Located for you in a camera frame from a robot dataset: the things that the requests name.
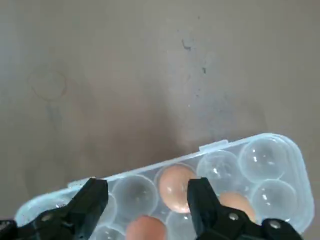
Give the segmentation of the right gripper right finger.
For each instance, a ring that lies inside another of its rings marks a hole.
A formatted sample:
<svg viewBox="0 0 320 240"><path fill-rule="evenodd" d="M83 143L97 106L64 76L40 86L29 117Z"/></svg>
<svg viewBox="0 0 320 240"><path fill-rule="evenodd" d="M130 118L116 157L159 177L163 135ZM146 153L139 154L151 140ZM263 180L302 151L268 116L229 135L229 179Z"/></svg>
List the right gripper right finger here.
<svg viewBox="0 0 320 240"><path fill-rule="evenodd" d="M205 177L190 179L187 202L197 240L301 240L288 222L266 218L253 223L239 209L221 205Z"/></svg>

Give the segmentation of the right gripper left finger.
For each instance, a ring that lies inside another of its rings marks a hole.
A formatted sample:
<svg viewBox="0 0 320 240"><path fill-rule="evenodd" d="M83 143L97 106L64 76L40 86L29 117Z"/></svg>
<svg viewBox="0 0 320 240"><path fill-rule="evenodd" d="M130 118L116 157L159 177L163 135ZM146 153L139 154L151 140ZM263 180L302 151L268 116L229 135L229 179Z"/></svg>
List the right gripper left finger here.
<svg viewBox="0 0 320 240"><path fill-rule="evenodd" d="M108 182L90 178L70 202L40 213L18 227L12 219L0 221L2 240L88 240L109 200Z"/></svg>

